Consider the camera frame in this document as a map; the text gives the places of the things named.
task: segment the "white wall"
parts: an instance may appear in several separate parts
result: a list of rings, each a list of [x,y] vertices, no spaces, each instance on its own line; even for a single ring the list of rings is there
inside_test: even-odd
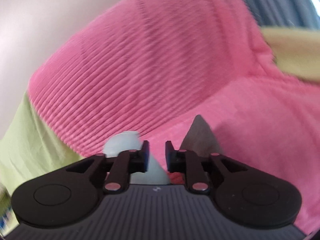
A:
[[[32,73],[119,0],[0,0],[0,138]]]

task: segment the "white logo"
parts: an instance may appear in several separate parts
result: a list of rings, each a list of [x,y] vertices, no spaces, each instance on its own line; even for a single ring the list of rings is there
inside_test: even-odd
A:
[[[161,188],[160,187],[154,187],[153,189],[152,189],[154,192],[159,192],[160,190],[161,190]]]

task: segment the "yellow fabric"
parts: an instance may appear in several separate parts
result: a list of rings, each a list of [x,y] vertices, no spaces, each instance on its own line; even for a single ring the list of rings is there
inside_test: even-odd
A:
[[[261,28],[278,68],[300,79],[320,82],[320,31]]]
[[[27,180],[80,159],[40,119],[25,94],[0,141],[0,181],[9,194]]]

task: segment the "green fabric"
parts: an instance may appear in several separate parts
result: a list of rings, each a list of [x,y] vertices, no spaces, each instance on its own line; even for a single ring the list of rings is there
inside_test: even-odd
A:
[[[81,159],[41,120],[25,94],[0,141],[0,181],[9,194],[27,180]]]

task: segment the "pink fabric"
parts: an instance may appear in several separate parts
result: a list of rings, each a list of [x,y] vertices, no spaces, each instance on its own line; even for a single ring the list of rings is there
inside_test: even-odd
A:
[[[320,226],[320,89],[283,75],[242,0],[123,0],[30,80],[43,120],[83,156],[124,130],[182,141],[202,114],[225,153],[295,184]]]

